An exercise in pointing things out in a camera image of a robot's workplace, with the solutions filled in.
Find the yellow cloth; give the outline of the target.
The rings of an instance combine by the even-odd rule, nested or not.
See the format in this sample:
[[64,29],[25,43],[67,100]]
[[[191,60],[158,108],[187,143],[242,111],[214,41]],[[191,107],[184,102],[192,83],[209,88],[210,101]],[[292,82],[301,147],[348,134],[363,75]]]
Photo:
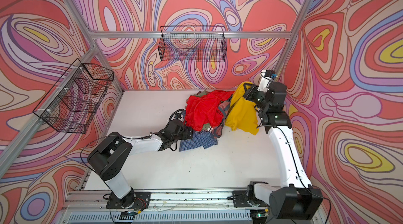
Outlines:
[[246,100],[243,95],[246,93],[244,84],[247,84],[247,90],[251,88],[251,82],[241,83],[235,90],[231,102],[230,109],[225,121],[225,125],[231,130],[243,130],[247,133],[257,135],[259,132],[257,114],[255,111],[255,103]]

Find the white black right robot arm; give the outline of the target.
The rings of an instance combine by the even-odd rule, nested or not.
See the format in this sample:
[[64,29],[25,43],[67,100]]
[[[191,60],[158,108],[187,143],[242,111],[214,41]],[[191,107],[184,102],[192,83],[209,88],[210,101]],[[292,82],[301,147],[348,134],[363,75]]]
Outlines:
[[324,197],[320,189],[312,186],[299,160],[291,120],[283,109],[287,87],[280,82],[269,82],[266,90],[250,83],[243,84],[242,88],[243,98],[254,103],[261,125],[277,153],[280,188],[266,182],[250,182],[243,195],[233,196],[235,207],[239,207],[245,197],[252,207],[266,204],[276,219],[311,220]]

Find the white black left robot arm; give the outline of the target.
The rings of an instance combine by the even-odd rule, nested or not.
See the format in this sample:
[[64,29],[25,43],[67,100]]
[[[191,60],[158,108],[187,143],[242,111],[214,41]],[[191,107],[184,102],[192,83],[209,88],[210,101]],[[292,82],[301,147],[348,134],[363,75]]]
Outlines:
[[177,142],[191,140],[193,129],[179,119],[169,121],[158,132],[147,136],[129,137],[113,132],[89,154],[87,161],[94,172],[111,190],[108,209],[148,208],[143,196],[137,196],[122,172],[122,167],[129,156],[161,152],[169,149],[175,151]]

